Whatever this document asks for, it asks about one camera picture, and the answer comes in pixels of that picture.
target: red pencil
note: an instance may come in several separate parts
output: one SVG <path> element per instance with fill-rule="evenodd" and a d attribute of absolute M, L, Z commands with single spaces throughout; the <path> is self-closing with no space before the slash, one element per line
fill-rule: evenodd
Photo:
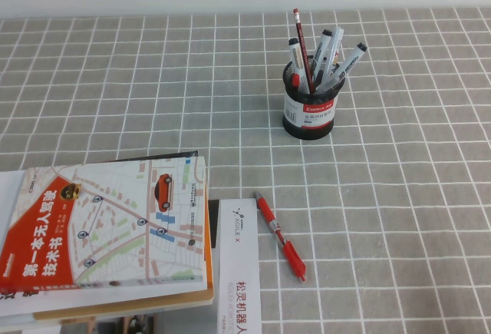
<path fill-rule="evenodd" d="M 297 25 L 298 40 L 300 41 L 300 48 L 302 50 L 302 60 L 304 61 L 305 75 L 307 75 L 308 89 L 310 94 L 315 93 L 314 83 L 312 82 L 312 74 L 310 73 L 310 64 L 308 63 L 307 49 L 305 48 L 304 32 L 302 30 L 302 24 L 300 23 L 300 14 L 298 9 L 293 9 L 295 16 L 295 22 Z"/>

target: white marker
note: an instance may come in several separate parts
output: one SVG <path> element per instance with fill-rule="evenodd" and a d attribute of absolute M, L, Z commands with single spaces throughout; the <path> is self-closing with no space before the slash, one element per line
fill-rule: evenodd
<path fill-rule="evenodd" d="M 288 42 L 290 49 L 290 59 L 292 60 L 293 73 L 300 77 L 298 92 L 309 94 L 307 75 L 305 75 L 304 62 L 302 60 L 302 50 L 297 38 L 290 38 Z"/>
<path fill-rule="evenodd" d="M 337 83 L 334 82 L 332 79 L 325 83 L 321 83 L 319 86 L 317 86 L 317 91 L 314 93 L 314 96 L 318 94 L 325 94 L 327 91 L 331 90 Z"/>
<path fill-rule="evenodd" d="M 331 75 L 330 67 L 334 62 L 334 57 L 336 56 L 336 51 L 338 51 L 339 49 L 339 45 L 341 43 L 341 39 L 343 38 L 343 34 L 344 34 L 344 29 L 336 27 L 336 29 L 334 30 L 334 34 L 332 35 L 332 38 L 329 41 L 328 51 L 326 53 L 327 61 L 325 62 L 324 75 L 322 75 L 322 83 L 327 82 L 329 76 Z"/>
<path fill-rule="evenodd" d="M 365 46 L 361 42 L 357 45 L 356 48 L 353 48 L 349 56 L 341 63 L 339 68 L 336 69 L 334 74 L 331 76 L 331 79 L 326 82 L 325 87 L 334 86 L 335 84 L 341 82 L 343 78 L 346 77 L 346 74 L 348 74 L 348 72 L 353 69 L 354 65 L 357 63 L 358 60 L 361 59 L 366 51 L 367 46 Z"/>
<path fill-rule="evenodd" d="M 322 32 L 321 41 L 315 51 L 314 59 L 312 59 L 312 80 L 315 82 L 319 71 L 321 70 L 322 61 L 324 60 L 325 52 L 328 50 L 329 41 L 331 40 L 332 31 L 325 29 Z"/>

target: red book cover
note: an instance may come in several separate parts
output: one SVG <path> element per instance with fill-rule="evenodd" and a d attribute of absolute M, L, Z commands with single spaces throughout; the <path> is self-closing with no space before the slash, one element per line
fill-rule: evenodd
<path fill-rule="evenodd" d="M 0 293 L 200 281 L 204 174 L 202 157 L 26 170 Z"/>

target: black pen holder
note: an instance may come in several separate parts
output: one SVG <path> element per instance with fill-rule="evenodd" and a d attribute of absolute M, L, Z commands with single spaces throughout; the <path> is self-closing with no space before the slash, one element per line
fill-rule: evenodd
<path fill-rule="evenodd" d="M 292 86 L 293 67 L 289 62 L 283 71 L 285 83 L 285 108 L 283 127 L 293 137 L 301 140 L 318 140 L 332 131 L 338 92 L 344 85 L 343 78 L 324 94 L 303 94 Z"/>

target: pen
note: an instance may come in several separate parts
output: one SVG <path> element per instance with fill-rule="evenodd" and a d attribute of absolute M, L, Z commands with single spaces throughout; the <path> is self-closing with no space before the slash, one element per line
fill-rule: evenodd
<path fill-rule="evenodd" d="M 308 94 L 308 81 L 305 75 L 304 62 L 302 59 L 302 53 L 300 51 L 300 44 L 298 39 L 290 38 L 288 42 L 288 48 L 290 50 L 290 59 L 292 60 L 293 75 L 298 75 L 299 83 L 297 85 L 298 92 Z"/>
<path fill-rule="evenodd" d="M 325 94 L 327 91 L 333 89 L 336 84 L 337 82 L 332 79 L 325 83 L 321 83 L 319 86 L 317 86 L 317 91 L 314 93 L 314 96 L 318 94 Z"/>
<path fill-rule="evenodd" d="M 264 199 L 264 197 L 259 192 L 254 192 L 254 198 L 257 201 L 258 208 L 261 210 L 262 215 L 266 219 L 266 222 L 269 223 L 269 226 L 273 230 L 273 233 L 278 236 L 280 243 L 283 245 L 283 253 L 285 254 L 290 267 L 293 270 L 293 273 L 303 281 L 305 281 L 305 264 L 303 263 L 300 256 L 295 251 L 292 242 L 286 240 L 283 236 L 282 228 L 279 226 L 278 222 L 275 219 L 275 215 L 268 206 L 268 203 Z"/>
<path fill-rule="evenodd" d="M 325 52 L 328 49 L 329 41 L 331 40 L 332 31 L 325 29 L 322 32 L 321 41 L 315 51 L 314 58 L 312 59 L 312 80 L 317 81 L 317 76 L 321 70 L 322 61 L 324 60 Z"/>
<path fill-rule="evenodd" d="M 341 63 L 339 68 L 336 69 L 334 74 L 331 76 L 331 79 L 327 82 L 327 85 L 334 85 L 342 81 L 342 79 L 346 77 L 346 74 L 348 74 L 351 69 L 353 69 L 354 65 L 361 59 L 366 51 L 367 46 L 360 42 L 356 48 L 351 50 L 349 56 Z"/>
<path fill-rule="evenodd" d="M 326 52 L 327 61 L 325 62 L 324 74 L 322 75 L 322 83 L 327 82 L 329 80 L 329 77 L 331 76 L 331 66 L 334 62 L 334 57 L 336 56 L 336 50 L 338 49 L 338 46 L 341 43 L 343 34 L 344 34 L 344 29 L 336 27 L 332 35 L 332 38 L 329 41 L 328 51 Z"/>

